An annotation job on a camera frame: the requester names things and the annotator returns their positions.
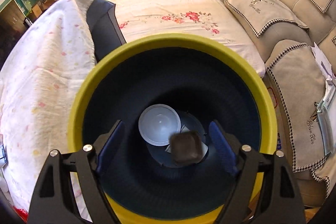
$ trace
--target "blue gripper pad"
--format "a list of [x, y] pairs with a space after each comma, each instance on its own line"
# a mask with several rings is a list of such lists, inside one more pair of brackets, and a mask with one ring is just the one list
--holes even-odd
[[236, 166], [237, 156], [222, 133], [221, 128], [214, 121], [209, 125], [209, 136], [222, 161], [224, 170], [235, 176], [238, 173]]
[[96, 172], [101, 177], [110, 166], [125, 136], [125, 124], [120, 121], [97, 156]]

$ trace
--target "white plastic lid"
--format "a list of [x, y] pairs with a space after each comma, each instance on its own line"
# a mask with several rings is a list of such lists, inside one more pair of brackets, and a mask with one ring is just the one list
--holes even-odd
[[164, 146], [169, 144], [172, 134], [180, 132], [181, 120], [170, 106], [157, 104], [149, 106], [141, 113], [138, 126], [147, 143]]

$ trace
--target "metal pin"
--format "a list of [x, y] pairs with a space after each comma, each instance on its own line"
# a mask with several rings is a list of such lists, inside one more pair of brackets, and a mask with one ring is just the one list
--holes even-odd
[[86, 144], [83, 146], [83, 150], [85, 152], [91, 151], [92, 150], [92, 145], [91, 144]]
[[250, 152], [252, 150], [251, 146], [248, 144], [244, 144], [241, 149], [243, 149], [245, 152]]
[[58, 151], [55, 149], [50, 151], [50, 156], [52, 157], [55, 157], [57, 154], [58, 154]]
[[282, 158], [285, 154], [281, 150], [278, 150], [275, 152], [275, 155], [277, 155], [279, 158]]

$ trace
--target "red object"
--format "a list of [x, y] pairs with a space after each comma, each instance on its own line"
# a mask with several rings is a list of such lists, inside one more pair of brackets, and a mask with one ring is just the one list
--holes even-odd
[[18, 208], [14, 207], [14, 206], [13, 206], [13, 209], [22, 218], [22, 220], [27, 223], [28, 213], [24, 209], [18, 209]]

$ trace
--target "yellow rim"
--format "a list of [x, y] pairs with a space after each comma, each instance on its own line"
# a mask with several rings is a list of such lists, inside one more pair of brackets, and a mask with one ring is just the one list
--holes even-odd
[[[255, 70], [238, 54], [218, 42], [196, 35], [175, 33], [153, 35], [122, 45], [105, 56], [105, 58], [90, 71], [75, 97], [70, 112], [68, 124], [68, 147], [70, 152], [78, 151], [83, 145], [82, 125], [85, 111], [93, 92], [103, 78], [113, 68], [128, 58], [140, 52], [162, 47], [184, 47], [198, 50], [219, 59], [233, 69], [250, 89], [259, 110], [261, 124], [261, 143], [259, 151], [267, 154], [274, 153], [277, 145], [277, 120], [275, 111], [268, 91]], [[251, 198], [261, 189], [262, 180], [263, 175], [259, 173]], [[124, 224], [207, 224], [212, 223], [216, 219], [222, 208], [221, 206], [207, 214], [185, 220], [156, 220], [133, 213], [117, 204], [109, 196], [107, 196], [107, 198], [116, 215]]]

